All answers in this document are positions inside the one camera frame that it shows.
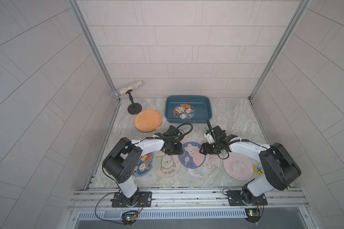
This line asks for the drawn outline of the cream sheep round coaster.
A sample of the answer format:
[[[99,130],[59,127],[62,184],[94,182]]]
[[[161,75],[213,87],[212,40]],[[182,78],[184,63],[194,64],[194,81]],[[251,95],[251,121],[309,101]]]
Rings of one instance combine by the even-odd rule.
[[[154,153],[153,171],[159,177],[170,178],[181,169],[181,162],[177,155],[164,154],[162,151]]]

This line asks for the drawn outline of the white doodle flower coaster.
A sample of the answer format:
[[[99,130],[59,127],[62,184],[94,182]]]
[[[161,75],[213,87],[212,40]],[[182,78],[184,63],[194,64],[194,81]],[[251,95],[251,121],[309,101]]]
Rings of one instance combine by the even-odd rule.
[[[222,167],[223,160],[218,155],[206,155],[203,166],[208,169],[218,169]]]

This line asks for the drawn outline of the purple bunny round coaster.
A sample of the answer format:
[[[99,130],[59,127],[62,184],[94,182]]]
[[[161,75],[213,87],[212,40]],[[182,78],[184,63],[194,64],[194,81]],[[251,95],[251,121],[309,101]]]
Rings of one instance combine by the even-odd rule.
[[[183,153],[179,155],[181,164],[188,169],[196,169],[203,165],[205,155],[200,153],[201,145],[197,142],[186,142],[182,145]]]

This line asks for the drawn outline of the pink unicorn round coaster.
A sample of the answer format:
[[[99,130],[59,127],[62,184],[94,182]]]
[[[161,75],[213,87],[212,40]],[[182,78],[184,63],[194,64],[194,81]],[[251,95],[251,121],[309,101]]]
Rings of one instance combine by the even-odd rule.
[[[223,166],[229,176],[240,181],[250,179],[254,173],[249,157],[240,153],[229,153],[228,159],[223,160]]]

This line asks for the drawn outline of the blue denim bunny coaster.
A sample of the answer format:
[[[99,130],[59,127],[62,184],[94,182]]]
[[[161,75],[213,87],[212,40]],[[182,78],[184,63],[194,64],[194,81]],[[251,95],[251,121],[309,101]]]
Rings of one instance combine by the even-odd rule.
[[[195,114],[195,108],[189,104],[179,104],[174,108],[174,116],[177,119],[192,119]]]

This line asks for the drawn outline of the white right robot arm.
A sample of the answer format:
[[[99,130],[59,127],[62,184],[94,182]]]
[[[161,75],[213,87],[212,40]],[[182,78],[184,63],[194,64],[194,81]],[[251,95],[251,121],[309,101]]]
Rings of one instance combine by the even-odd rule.
[[[237,135],[227,135],[219,126],[211,125],[204,137],[207,142],[202,144],[200,154],[217,156],[230,177],[246,181],[241,191],[227,192],[235,205],[266,205],[265,193],[287,189],[302,174],[280,143],[258,144]]]

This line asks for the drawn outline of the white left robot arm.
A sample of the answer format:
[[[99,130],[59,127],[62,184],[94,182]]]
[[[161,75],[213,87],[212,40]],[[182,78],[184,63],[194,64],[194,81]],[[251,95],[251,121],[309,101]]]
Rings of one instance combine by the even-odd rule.
[[[170,126],[165,133],[156,133],[142,140],[121,138],[102,162],[104,174],[114,180],[122,197],[134,201],[139,195],[139,188],[132,179],[135,171],[147,170],[149,157],[154,168],[160,168],[164,174],[177,170],[178,156],[183,153],[182,140],[191,131],[184,132],[181,124]]]

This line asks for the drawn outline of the teal plastic storage box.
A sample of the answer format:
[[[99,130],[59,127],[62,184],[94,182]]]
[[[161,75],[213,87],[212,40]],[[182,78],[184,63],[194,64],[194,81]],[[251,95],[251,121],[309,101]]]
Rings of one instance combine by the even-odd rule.
[[[174,108],[179,104],[192,105],[196,114],[192,119],[177,119],[174,116]],[[171,95],[166,99],[165,117],[169,123],[206,123],[213,116],[210,99],[201,95]]]

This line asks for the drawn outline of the blue toast cartoon coaster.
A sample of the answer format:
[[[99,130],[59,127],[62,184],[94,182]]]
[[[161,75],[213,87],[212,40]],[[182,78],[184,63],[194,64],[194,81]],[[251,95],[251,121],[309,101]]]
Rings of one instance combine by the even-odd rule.
[[[144,176],[145,174],[147,174],[153,167],[153,158],[154,158],[154,153],[151,152],[149,154],[146,154],[146,155],[143,155],[134,171],[133,171],[133,176],[135,177],[141,177],[141,176]]]

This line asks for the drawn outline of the orange round coaster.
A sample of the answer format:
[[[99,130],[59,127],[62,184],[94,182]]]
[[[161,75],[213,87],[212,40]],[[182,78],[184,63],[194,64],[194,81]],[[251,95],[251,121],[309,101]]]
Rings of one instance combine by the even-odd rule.
[[[156,130],[162,123],[162,115],[154,109],[146,109],[134,118],[134,126],[138,131],[148,133]]]

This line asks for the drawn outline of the small yellow sticker coaster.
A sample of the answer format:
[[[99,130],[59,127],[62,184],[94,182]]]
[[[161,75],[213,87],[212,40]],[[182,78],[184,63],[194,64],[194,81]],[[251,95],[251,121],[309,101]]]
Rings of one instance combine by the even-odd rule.
[[[263,168],[260,164],[255,164],[253,166],[253,170],[256,174],[259,174],[259,175],[263,175],[264,174],[264,171],[263,171]]]

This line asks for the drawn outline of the black microphone stand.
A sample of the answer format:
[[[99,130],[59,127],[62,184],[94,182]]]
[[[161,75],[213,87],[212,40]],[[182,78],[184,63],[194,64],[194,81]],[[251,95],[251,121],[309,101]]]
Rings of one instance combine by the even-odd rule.
[[[131,115],[136,115],[142,111],[142,106],[139,103],[135,103],[133,96],[131,95],[132,90],[128,90],[126,94],[129,95],[129,100],[131,101],[131,104],[128,107],[128,113]]]

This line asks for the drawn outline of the glitter microphone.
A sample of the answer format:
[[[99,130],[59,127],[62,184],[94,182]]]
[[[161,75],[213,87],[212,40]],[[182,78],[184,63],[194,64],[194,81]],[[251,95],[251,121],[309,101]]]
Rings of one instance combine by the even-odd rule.
[[[113,91],[111,93],[112,98],[119,98],[121,95],[126,94],[128,91],[132,91],[135,90],[136,88],[139,88],[143,85],[142,81],[137,81],[134,82],[132,84],[130,84],[129,86],[126,86],[124,88],[121,88],[119,90]]]

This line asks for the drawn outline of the right green circuit board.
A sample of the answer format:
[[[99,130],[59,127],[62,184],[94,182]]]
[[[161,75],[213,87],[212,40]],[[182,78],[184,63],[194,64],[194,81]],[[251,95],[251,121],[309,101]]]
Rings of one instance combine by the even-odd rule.
[[[259,209],[245,209],[247,218],[246,221],[250,223],[258,223],[261,219],[261,211]]]

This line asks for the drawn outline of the green circuit board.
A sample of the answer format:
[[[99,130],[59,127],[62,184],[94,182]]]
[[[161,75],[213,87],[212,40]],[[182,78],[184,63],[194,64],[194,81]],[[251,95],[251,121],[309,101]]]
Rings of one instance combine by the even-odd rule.
[[[261,219],[261,211],[259,209],[245,209],[247,218],[246,221],[250,223],[258,223]]]
[[[121,216],[121,222],[123,223],[124,226],[127,225],[132,225],[138,217],[138,212],[137,211],[127,211],[122,214]]]

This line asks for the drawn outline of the left green circuit board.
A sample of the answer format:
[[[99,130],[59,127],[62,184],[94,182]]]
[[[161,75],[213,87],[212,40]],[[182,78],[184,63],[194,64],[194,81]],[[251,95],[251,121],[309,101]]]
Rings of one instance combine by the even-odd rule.
[[[122,214],[121,216],[121,222],[123,223],[124,226],[127,225],[132,225],[138,217],[138,212],[137,211],[127,211]]]

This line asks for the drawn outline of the aluminium front rail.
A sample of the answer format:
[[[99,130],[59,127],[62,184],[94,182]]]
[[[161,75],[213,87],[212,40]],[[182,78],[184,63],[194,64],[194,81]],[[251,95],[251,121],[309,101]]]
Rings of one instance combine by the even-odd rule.
[[[138,220],[148,219],[245,219],[245,209],[259,209],[261,219],[274,209],[298,210],[305,221],[312,211],[300,188],[285,191],[270,191],[265,194],[266,206],[230,206],[225,195],[227,190],[238,188],[173,188],[143,189],[152,192],[150,207],[113,208],[111,200],[115,189],[91,189],[76,191],[70,200],[68,210],[79,219],[106,219],[120,221],[123,213],[137,211]]]

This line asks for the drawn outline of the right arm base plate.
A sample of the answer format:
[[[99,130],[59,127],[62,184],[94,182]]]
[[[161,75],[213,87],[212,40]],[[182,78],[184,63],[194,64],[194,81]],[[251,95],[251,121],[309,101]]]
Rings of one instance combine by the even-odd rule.
[[[266,206],[268,205],[266,196],[264,194],[255,197],[248,191],[242,190],[227,190],[225,195],[228,198],[230,206]]]

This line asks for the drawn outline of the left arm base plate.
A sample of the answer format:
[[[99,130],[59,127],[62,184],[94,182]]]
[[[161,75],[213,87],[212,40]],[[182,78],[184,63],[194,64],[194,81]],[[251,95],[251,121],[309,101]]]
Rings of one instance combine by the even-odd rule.
[[[111,200],[113,208],[150,207],[152,192],[137,191],[133,196],[127,198],[123,193],[117,192]]]

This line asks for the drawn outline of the aluminium corner frame post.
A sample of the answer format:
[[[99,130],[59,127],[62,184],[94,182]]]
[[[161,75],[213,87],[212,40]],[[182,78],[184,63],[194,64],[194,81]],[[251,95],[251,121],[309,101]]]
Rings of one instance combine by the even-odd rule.
[[[275,65],[277,59],[279,58],[280,54],[282,53],[284,47],[286,46],[287,42],[289,41],[291,35],[293,34],[295,28],[297,27],[298,23],[300,22],[301,18],[303,17],[305,11],[307,10],[311,0],[302,0],[300,1],[296,11],[294,12],[291,20],[289,21],[288,26],[286,27],[277,47],[275,48],[269,62],[267,63],[264,71],[261,74],[252,94],[248,97],[249,101],[252,103],[256,95],[258,94],[260,88],[262,87],[264,81],[266,80],[267,76],[269,75],[270,71],[272,70],[273,66]]]

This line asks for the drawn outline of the left aluminium corner post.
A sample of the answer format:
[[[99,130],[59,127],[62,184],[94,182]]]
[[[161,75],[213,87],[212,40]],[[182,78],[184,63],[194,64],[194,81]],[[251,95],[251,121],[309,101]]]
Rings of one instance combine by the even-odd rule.
[[[77,1],[75,0],[69,0],[68,1],[69,3],[69,6],[70,6],[70,9],[72,10],[74,16],[75,16],[75,19],[85,37],[85,40],[88,44],[88,46],[90,47],[90,50],[92,51],[94,57],[95,57],[95,60],[101,70],[101,72],[103,73],[103,75],[105,76],[106,78],[106,81],[107,83],[109,84],[110,88],[111,88],[111,91],[115,91],[115,87],[114,87],[114,84],[112,83],[112,80],[110,78],[110,75],[105,67],[105,64],[102,60],[102,57],[100,55],[100,52],[94,42],[94,39],[92,38],[91,36],[91,33],[90,33],[90,30],[86,24],[86,21],[85,21],[85,18],[83,17],[81,11],[80,11],[80,7],[77,3]]]

